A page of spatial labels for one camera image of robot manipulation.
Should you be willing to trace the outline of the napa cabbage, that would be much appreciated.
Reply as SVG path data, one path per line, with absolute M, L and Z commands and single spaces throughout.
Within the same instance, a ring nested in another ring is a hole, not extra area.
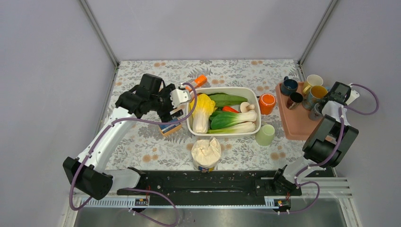
M 197 104 L 192 113 L 192 130 L 195 133 L 207 133 L 209 128 L 209 117 L 215 110 L 216 103 L 206 94 L 197 96 Z

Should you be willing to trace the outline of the paper covered can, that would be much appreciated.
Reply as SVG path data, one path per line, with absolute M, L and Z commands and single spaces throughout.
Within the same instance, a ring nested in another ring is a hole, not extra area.
M 193 168 L 203 173 L 215 171 L 221 153 L 221 145 L 215 137 L 196 141 L 191 149 Z

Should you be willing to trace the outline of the yellow mug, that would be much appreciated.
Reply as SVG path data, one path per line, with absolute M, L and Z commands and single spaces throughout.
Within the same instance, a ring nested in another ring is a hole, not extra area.
M 322 86 L 322 85 L 323 85 L 323 78 L 318 75 L 311 74 L 306 78 L 306 81 L 303 84 L 302 93 L 303 95 L 307 95 L 313 86 Z

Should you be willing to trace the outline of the pink tray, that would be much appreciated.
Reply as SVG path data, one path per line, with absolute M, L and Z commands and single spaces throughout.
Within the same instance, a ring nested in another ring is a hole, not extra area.
M 282 82 L 276 86 L 276 97 L 285 136 L 289 140 L 307 140 L 322 118 L 311 120 L 310 111 L 304 109 L 301 104 L 295 109 L 288 109 L 288 96 L 281 93 L 281 84 Z

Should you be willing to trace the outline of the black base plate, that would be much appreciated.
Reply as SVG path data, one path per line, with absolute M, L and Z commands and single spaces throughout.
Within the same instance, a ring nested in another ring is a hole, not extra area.
M 137 185 L 142 192 L 119 189 L 117 195 L 148 195 L 152 206 L 168 205 L 158 195 L 168 197 L 176 206 L 256 206 L 266 196 L 300 196 L 301 190 L 281 189 L 273 184 L 273 170 L 254 171 L 161 171 L 143 170 Z

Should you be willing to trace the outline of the floral tablecloth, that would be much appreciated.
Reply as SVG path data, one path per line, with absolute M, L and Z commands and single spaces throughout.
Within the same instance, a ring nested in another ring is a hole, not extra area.
M 201 61 L 122 61 L 117 71 L 107 111 L 117 98 L 134 85 L 143 74 L 161 77 L 166 84 L 191 82 L 207 77 L 205 87 L 246 87 L 257 96 L 275 94 L 284 77 L 298 80 L 293 60 L 201 60 Z M 269 146 L 260 146 L 254 136 L 220 137 L 222 156 L 218 170 L 275 170 L 302 156 L 304 142 L 286 138 L 278 108 L 262 116 L 262 125 L 275 128 Z M 139 122 L 131 127 L 111 155 L 107 169 L 135 167 L 141 170 L 194 170 L 191 149 L 198 140 L 184 122 L 181 129 L 163 136 L 159 127 Z

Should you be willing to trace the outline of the grey mug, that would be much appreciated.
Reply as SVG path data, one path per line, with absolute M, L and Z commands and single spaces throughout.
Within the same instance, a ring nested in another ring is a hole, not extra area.
M 323 118 L 323 114 L 320 111 L 320 103 L 316 103 L 315 106 L 311 109 L 308 117 L 310 120 L 312 121 L 317 121 L 320 120 L 321 118 Z

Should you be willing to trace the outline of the orange mug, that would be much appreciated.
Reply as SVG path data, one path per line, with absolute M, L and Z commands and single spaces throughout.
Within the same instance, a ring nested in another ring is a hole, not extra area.
M 259 106 L 262 115 L 269 115 L 272 113 L 276 104 L 274 95 L 265 93 L 259 97 Z

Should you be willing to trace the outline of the small brown mug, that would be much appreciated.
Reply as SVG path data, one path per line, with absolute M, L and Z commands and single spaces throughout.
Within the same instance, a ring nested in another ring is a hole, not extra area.
M 289 95 L 286 102 L 286 107 L 289 110 L 295 109 L 303 101 L 303 95 L 298 92 L 293 92 Z

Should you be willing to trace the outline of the light green cup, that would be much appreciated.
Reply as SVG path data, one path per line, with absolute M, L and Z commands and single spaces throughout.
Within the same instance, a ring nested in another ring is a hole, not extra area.
M 275 128 L 270 125 L 264 125 L 255 134 L 255 140 L 260 146 L 268 146 L 273 142 L 275 137 Z

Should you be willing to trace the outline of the dark blue mug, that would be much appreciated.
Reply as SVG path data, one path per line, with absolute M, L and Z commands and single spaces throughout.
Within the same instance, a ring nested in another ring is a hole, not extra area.
M 280 85 L 280 92 L 284 96 L 290 96 L 292 93 L 296 92 L 298 89 L 298 82 L 294 79 L 290 79 L 285 76 L 283 82 Z

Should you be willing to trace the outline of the light blue floral mug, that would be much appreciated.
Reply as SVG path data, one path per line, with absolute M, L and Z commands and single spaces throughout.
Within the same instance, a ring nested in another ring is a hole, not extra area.
M 313 86 L 309 90 L 309 93 L 305 96 L 302 101 L 304 109 L 311 111 L 312 108 L 319 103 L 323 97 L 328 94 L 328 90 L 323 86 Z

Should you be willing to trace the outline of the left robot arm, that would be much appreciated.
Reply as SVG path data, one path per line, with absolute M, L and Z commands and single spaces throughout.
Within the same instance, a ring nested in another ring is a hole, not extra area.
M 162 78 L 144 74 L 138 85 L 122 93 L 107 122 L 93 141 L 76 158 L 67 157 L 63 169 L 71 184 L 70 191 L 78 189 L 89 197 L 101 200 L 110 191 L 129 188 L 142 194 L 147 182 L 138 170 L 106 170 L 106 165 L 117 146 L 142 116 L 154 111 L 159 116 L 158 125 L 167 125 L 183 115 L 178 107 L 191 100 L 184 85 L 165 85 Z

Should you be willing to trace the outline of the blue orange box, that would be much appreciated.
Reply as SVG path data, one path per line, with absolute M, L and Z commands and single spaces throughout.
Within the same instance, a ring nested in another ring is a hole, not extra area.
M 181 123 L 170 124 L 170 125 L 159 125 L 159 131 L 164 136 L 167 137 L 182 128 Z

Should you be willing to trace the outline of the green leaf vegetable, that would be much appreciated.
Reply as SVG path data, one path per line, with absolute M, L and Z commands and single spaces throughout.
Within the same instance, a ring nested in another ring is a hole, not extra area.
M 240 105 L 242 102 L 248 101 L 248 99 L 245 97 L 226 93 L 213 93 L 208 95 L 208 97 L 215 102 L 215 107 Z

